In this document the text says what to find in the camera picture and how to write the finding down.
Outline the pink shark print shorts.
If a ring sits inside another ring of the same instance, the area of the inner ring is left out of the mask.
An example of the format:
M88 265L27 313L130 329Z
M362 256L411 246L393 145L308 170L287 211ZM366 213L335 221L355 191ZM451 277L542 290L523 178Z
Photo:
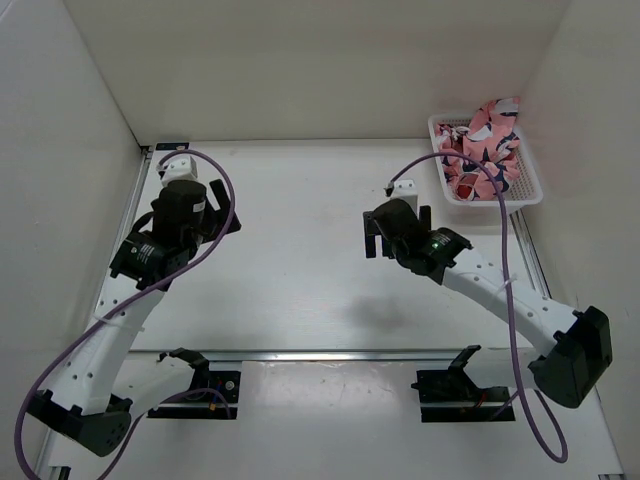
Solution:
M495 186L505 193L519 178L514 154L520 145L514 131L519 103L518 97L492 100L466 126L442 122L435 126L436 149L465 156L440 159L455 199L489 201L496 197Z

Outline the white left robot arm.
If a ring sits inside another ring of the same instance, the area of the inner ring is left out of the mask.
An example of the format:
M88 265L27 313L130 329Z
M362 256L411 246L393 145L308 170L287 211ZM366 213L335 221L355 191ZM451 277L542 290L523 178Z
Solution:
M135 419L182 394L206 395L209 362L199 352L165 352L141 372L120 369L144 322L177 273L202 260L241 224L222 180L168 182L125 237L109 265L88 336L63 358L59 373L29 400L27 413L99 457L124 442Z

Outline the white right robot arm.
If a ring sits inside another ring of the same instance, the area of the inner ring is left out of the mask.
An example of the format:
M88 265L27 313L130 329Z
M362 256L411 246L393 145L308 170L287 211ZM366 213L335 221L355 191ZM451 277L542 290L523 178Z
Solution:
M578 311L507 281L471 242L445 227L430 227L430 209L414 211L392 199L364 213L365 254L378 253L476 302L515 329L534 347L527 363L536 388L575 409L613 360L609 319L594 306Z

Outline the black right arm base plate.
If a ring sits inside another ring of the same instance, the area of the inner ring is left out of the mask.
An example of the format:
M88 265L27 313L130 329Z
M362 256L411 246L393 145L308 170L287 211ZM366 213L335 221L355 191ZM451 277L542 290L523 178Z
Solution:
M478 387L461 371L418 370L411 388L418 393L423 424L516 420L513 407L505 406L511 397L507 387Z

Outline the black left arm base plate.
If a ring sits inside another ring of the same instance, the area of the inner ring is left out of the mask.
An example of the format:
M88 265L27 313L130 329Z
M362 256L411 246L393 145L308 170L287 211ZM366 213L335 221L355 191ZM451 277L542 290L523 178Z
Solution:
M195 380L195 393L161 404L146 415L162 420L236 420L239 410L242 367L238 362L214 362L207 378Z

